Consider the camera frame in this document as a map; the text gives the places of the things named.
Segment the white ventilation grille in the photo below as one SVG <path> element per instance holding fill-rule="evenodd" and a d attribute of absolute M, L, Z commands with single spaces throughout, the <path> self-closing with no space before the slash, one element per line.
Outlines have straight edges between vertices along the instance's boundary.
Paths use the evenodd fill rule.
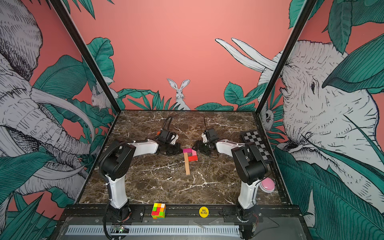
<path fill-rule="evenodd" d="M 198 225 L 126 225 L 130 227 L 128 234 L 111 234 L 112 227 L 107 226 L 107 231 L 111 236 L 154 236 L 154 235 L 207 235 L 207 236 L 226 236 L 239 237 L 240 230 L 237 226 L 198 226 Z M 89 225 L 70 225 L 65 233 L 66 236 L 103 236 L 105 234 L 103 226 Z"/>

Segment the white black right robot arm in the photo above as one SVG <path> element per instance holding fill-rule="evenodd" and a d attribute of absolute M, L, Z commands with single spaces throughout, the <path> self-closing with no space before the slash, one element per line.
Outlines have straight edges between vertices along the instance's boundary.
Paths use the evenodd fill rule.
<path fill-rule="evenodd" d="M 215 129 L 202 133 L 202 139 L 195 141 L 193 150 L 210 155 L 213 151 L 233 157 L 241 183 L 238 197 L 237 216 L 247 222 L 254 215 L 256 195 L 260 183 L 265 178 L 267 166 L 255 143 L 236 143 L 227 139 L 220 140 Z"/>

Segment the black white checkerboard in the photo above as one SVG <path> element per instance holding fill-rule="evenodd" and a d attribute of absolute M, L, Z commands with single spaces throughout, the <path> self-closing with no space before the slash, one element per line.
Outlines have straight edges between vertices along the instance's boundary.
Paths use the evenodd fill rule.
<path fill-rule="evenodd" d="M 263 142 L 257 130 L 241 132 L 240 137 L 244 143 L 254 143 L 258 147 L 264 161 L 266 161 L 267 163 L 273 161 L 272 155 L 268 151 L 265 143 Z"/>

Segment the red block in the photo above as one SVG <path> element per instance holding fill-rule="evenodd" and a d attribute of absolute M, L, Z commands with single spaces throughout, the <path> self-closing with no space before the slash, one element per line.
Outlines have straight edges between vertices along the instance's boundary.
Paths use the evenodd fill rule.
<path fill-rule="evenodd" d="M 198 161 L 198 156 L 189 156 L 188 157 L 189 162 L 195 162 Z"/>

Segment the small circuit board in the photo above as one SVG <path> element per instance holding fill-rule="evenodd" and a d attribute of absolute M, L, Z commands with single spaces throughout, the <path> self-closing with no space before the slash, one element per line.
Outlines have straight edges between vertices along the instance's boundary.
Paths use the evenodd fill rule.
<path fill-rule="evenodd" d="M 129 226 L 114 226 L 112 227 L 111 234 L 128 234 L 130 232 Z"/>

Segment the yellow big blind chip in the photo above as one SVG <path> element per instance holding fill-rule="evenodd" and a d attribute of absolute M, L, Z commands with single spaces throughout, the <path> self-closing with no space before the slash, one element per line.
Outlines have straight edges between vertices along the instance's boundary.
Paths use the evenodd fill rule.
<path fill-rule="evenodd" d="M 209 209 L 205 206 L 200 207 L 199 209 L 199 215 L 201 218 L 207 218 L 209 216 L 210 212 Z"/>

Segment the pink round button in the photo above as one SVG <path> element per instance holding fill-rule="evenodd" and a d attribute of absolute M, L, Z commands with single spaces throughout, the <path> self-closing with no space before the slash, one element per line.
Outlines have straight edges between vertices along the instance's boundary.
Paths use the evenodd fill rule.
<path fill-rule="evenodd" d="M 266 177 L 261 181 L 259 188 L 265 193 L 272 193 L 275 190 L 275 183 L 271 178 Z"/>

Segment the magenta block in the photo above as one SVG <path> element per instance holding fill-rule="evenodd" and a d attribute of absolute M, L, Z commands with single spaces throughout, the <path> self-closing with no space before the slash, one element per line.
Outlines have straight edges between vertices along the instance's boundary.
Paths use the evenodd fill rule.
<path fill-rule="evenodd" d="M 189 149 L 183 149 L 183 153 L 192 153 L 193 152 L 193 149 L 189 148 Z"/>

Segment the natural wood block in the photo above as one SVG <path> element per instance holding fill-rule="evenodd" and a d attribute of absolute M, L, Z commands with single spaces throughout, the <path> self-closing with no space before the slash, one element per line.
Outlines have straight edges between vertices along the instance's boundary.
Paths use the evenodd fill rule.
<path fill-rule="evenodd" d="M 185 166 L 189 166 L 189 156 L 188 153 L 184 153 Z"/>
<path fill-rule="evenodd" d="M 189 164 L 185 163 L 185 170 L 186 170 L 186 175 L 189 176 L 190 175 L 190 167 L 189 167 Z"/>

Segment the colourful puzzle cube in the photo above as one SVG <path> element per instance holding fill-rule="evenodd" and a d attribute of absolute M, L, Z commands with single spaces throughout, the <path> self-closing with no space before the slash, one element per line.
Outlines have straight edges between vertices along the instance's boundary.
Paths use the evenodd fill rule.
<path fill-rule="evenodd" d="M 151 216 L 153 219 L 164 219 L 166 216 L 166 204 L 154 203 Z"/>

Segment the black front rail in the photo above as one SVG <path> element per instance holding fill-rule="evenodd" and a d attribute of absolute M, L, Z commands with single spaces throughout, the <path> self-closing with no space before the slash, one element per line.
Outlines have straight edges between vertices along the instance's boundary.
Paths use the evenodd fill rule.
<path fill-rule="evenodd" d="M 104 204 L 76 204 L 67 207 L 60 221 L 69 218 L 96 218 L 101 220 L 106 216 L 108 223 L 142 223 L 144 218 L 152 219 L 153 205 L 131 204 L 131 214 L 120 219 L 113 213 L 105 213 Z M 199 218 L 202 205 L 166 205 L 166 219 L 170 218 Z M 205 205 L 208 208 L 209 218 L 221 218 L 226 223 L 248 224 L 262 223 L 266 218 L 297 218 L 304 223 L 304 217 L 298 206 L 295 205 L 257 205 L 251 210 L 242 212 L 236 205 Z"/>

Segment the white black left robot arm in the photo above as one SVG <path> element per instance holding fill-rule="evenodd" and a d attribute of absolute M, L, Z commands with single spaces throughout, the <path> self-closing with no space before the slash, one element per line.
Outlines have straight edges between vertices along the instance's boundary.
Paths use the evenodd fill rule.
<path fill-rule="evenodd" d="M 99 174 L 105 180 L 108 189 L 109 203 L 107 212 L 123 222 L 130 219 L 132 211 L 126 194 L 125 176 L 132 159 L 147 154 L 173 156 L 182 153 L 177 143 L 179 136 L 170 131 L 173 117 L 164 121 L 161 131 L 154 139 L 142 141 L 123 141 L 115 139 L 104 152 L 99 163 Z"/>

